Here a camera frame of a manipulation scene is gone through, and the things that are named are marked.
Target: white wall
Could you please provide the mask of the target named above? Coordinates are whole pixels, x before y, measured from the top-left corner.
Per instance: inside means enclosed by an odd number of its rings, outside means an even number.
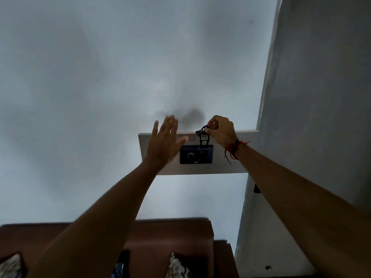
[[[165,114],[180,131],[214,114],[255,129],[275,6],[0,0],[0,224],[74,220]],[[234,248],[246,178],[158,177],[139,217],[206,216]]]

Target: hand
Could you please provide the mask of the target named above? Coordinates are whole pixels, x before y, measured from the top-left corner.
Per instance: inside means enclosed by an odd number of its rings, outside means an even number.
[[[176,141],[178,119],[175,119],[174,115],[166,116],[159,132],[157,132],[157,128],[158,121],[155,121],[146,159],[165,166],[175,158],[180,148],[188,140],[188,136]]]
[[[205,132],[224,148],[237,140],[236,132],[234,131],[233,122],[228,118],[215,115],[207,123]]]

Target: black switch plate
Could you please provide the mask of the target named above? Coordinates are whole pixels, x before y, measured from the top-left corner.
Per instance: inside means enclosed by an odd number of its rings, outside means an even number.
[[[213,145],[183,145],[180,149],[181,164],[212,164]]]

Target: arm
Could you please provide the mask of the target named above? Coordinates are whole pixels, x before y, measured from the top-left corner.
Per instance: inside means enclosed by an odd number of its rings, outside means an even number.
[[[106,192],[46,249],[29,278],[109,277],[157,173],[178,153],[178,121],[166,117],[157,133],[155,122],[147,156]]]
[[[215,116],[207,133],[234,143],[233,123]],[[371,277],[371,221],[360,210],[247,145],[236,156],[309,261],[328,277]]]

